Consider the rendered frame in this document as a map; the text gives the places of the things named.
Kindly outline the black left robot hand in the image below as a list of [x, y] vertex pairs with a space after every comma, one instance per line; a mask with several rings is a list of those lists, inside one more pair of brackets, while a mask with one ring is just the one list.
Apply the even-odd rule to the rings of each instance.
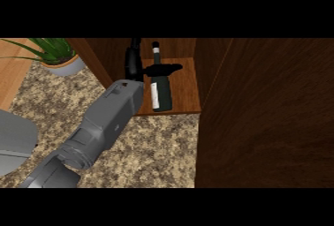
[[141, 38], [133, 38], [131, 46], [126, 51], [126, 79], [142, 82], [144, 75], [148, 75], [151, 78], [170, 76], [176, 71], [184, 69], [181, 64], [163, 64], [160, 59], [160, 43], [156, 41], [151, 44], [154, 59], [157, 63], [148, 67], [142, 66], [141, 60]]

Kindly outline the dark green wine bottle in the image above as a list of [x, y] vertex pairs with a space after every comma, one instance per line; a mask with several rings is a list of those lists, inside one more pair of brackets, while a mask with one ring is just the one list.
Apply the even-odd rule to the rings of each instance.
[[165, 112], [173, 109], [173, 98], [169, 76], [172, 66], [162, 63], [160, 43], [151, 44], [154, 54], [154, 73], [151, 76], [151, 103], [156, 112]]

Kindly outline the brown wooden cabinet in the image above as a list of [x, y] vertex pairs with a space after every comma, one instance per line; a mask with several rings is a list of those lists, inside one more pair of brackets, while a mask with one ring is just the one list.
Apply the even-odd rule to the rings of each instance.
[[[129, 38], [67, 38], [86, 66], [104, 87], [126, 78], [126, 50], [131, 46]], [[184, 69], [170, 76], [173, 95], [173, 109], [154, 112], [151, 106], [151, 78], [144, 76], [144, 103], [139, 116], [196, 114], [201, 112], [197, 77], [196, 77], [196, 39], [184, 38], [142, 38], [141, 59], [144, 66], [154, 63], [151, 43], [157, 41], [162, 48], [162, 62], [181, 64]]]

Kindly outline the dark brown cabinet door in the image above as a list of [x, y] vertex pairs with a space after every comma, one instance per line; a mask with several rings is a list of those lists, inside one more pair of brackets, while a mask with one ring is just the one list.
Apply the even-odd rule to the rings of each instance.
[[334, 187], [334, 39], [235, 39], [200, 116], [196, 186]]

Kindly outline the green potted plant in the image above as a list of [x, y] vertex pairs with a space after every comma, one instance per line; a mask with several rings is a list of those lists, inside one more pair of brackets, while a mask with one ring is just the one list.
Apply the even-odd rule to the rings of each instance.
[[39, 46], [39, 50], [2, 38], [2, 41], [9, 42], [34, 54], [34, 57], [20, 56], [18, 59], [40, 62], [43, 68], [60, 77], [74, 75], [86, 67], [73, 45], [64, 38], [29, 38], [29, 40]]

